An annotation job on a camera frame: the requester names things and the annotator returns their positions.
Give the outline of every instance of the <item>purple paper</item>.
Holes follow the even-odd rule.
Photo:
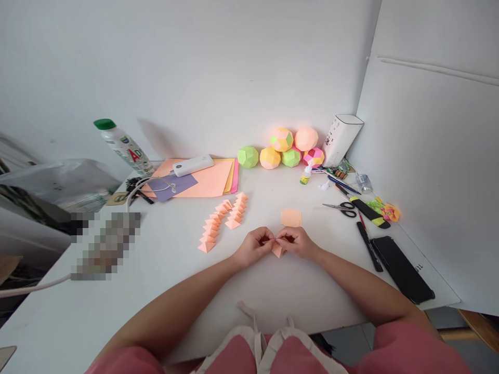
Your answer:
[[[176,175],[172,175],[172,176],[166,176],[166,177],[162,177],[162,178],[166,179],[169,183],[174,183],[176,192],[175,193],[172,192],[171,188],[168,188],[167,190],[164,190],[164,191],[154,192],[154,194],[156,195],[157,200],[159,202],[167,201],[167,200],[171,199],[173,196],[175,196],[176,194],[179,194],[180,192],[185,191],[186,189],[191,188],[192,186],[194,186],[195,184],[198,183],[198,181],[196,181],[196,178],[193,177],[192,174],[187,174],[186,176],[183,176],[183,177],[178,177]],[[168,186],[165,182],[163,182],[159,179],[151,180],[148,183],[148,185],[153,191],[160,190],[160,189],[163,189],[163,188]]]

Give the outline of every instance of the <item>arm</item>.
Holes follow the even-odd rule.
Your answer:
[[[109,352],[129,346],[143,347],[158,360],[164,359],[220,288],[236,273],[270,252],[273,239],[268,228],[249,232],[231,257],[187,278],[147,304],[111,338],[94,362]]]
[[[374,326],[400,320],[441,339],[426,315],[403,294],[367,270],[319,248],[303,228],[283,228],[276,240],[283,249],[326,270]]]

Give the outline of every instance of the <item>white box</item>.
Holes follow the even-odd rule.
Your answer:
[[[338,166],[362,128],[362,122],[350,114],[337,114],[322,145],[324,167]]]

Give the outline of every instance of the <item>black phone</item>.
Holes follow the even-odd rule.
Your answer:
[[[372,239],[371,244],[405,297],[414,304],[435,298],[435,293],[421,278],[391,236]]]

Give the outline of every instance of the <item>origami ball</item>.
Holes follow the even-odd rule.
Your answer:
[[[322,152],[319,148],[312,148],[310,151],[305,153],[303,156],[303,163],[308,166],[309,164],[312,167],[318,167],[324,161],[324,152]]]
[[[274,169],[279,166],[281,155],[271,147],[264,148],[260,152],[260,163],[266,169]]]
[[[242,147],[238,151],[239,165],[252,168],[258,163],[258,151],[252,146]]]
[[[311,127],[303,127],[295,135],[295,146],[300,151],[307,152],[317,145],[318,139],[317,131]]]
[[[295,167],[300,163],[301,160],[301,152],[300,150],[292,146],[286,152],[282,153],[282,163],[289,167]]]
[[[270,145],[278,152],[287,151],[293,145],[293,134],[284,127],[275,129],[270,136]]]

